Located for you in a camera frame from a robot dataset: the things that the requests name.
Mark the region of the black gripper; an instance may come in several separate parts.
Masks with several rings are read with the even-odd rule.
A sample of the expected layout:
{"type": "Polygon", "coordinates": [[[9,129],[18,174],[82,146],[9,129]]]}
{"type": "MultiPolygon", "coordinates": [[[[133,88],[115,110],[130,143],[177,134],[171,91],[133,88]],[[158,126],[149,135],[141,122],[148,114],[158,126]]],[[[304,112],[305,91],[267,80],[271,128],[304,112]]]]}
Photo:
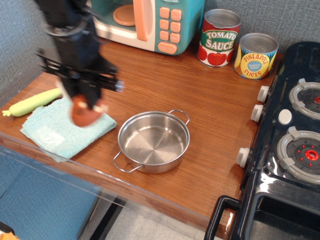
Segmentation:
{"type": "Polygon", "coordinates": [[[72,100],[84,93],[92,109],[101,98],[101,89],[123,91],[124,82],[117,79],[118,68],[100,55],[99,40],[92,34],[53,39],[55,46],[40,48],[37,55],[47,73],[60,77],[57,87],[64,97],[72,100]]]}

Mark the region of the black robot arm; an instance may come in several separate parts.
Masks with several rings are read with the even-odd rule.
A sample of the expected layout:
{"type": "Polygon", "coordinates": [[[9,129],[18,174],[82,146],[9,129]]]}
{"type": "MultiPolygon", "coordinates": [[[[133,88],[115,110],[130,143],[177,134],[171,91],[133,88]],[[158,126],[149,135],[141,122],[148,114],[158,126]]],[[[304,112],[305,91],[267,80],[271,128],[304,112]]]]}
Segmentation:
{"type": "Polygon", "coordinates": [[[60,77],[70,98],[82,96],[89,109],[101,99],[101,90],[122,92],[124,82],[117,79],[117,67],[100,55],[101,41],[94,17],[99,14],[84,0],[38,0],[45,23],[43,30],[54,47],[40,48],[42,67],[60,77]]]}

